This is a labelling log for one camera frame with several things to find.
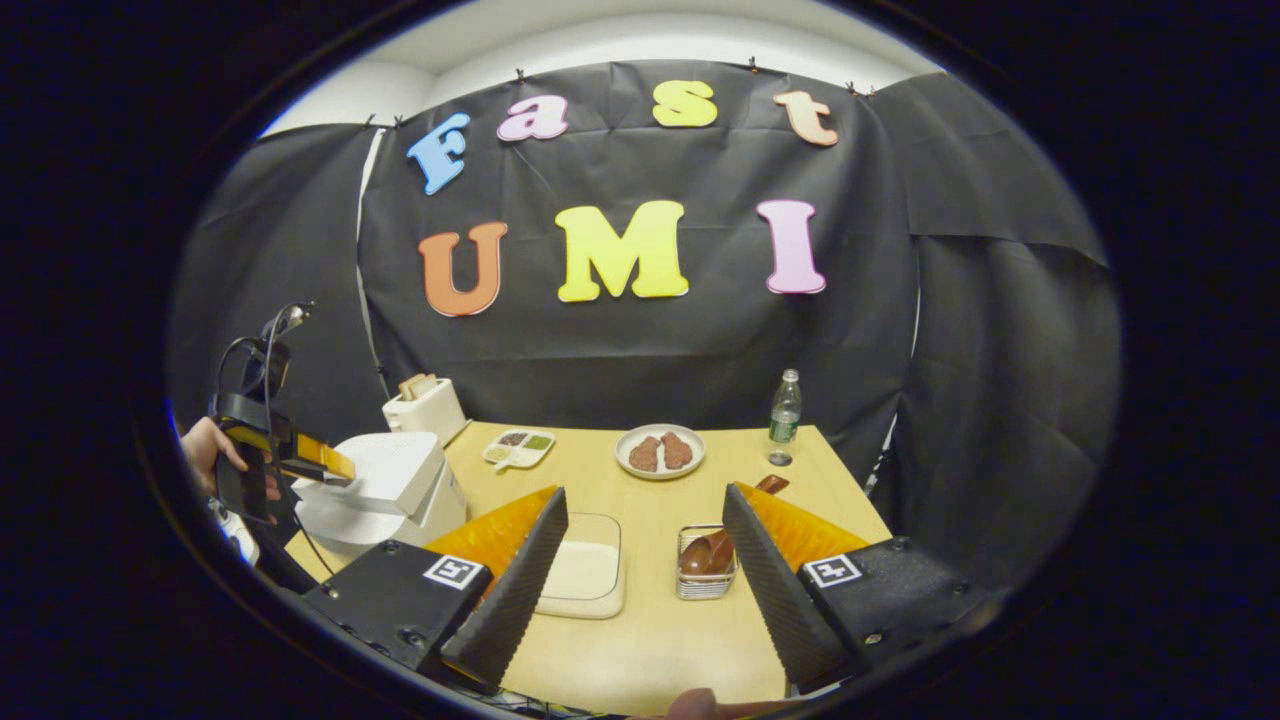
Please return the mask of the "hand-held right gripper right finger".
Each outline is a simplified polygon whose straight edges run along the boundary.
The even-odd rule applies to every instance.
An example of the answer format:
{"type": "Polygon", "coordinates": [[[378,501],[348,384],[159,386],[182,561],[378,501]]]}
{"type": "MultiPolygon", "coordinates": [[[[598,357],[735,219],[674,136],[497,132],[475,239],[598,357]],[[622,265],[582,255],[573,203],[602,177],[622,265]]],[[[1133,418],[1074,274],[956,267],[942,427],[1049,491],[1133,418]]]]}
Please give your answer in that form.
{"type": "Polygon", "coordinates": [[[735,544],[801,693],[908,667],[989,625],[1001,593],[904,536],[870,543],[762,489],[726,488],[735,544]]]}

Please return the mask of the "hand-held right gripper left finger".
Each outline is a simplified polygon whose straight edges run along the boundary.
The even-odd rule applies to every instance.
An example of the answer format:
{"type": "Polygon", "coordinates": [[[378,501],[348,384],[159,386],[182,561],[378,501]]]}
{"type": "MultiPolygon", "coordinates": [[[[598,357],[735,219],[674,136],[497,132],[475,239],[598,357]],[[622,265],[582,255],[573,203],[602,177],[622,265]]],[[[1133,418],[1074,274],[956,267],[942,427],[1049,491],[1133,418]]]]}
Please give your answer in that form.
{"type": "Polygon", "coordinates": [[[567,527],[564,488],[545,487],[425,547],[384,541],[303,601],[421,675],[494,693],[567,527]]]}

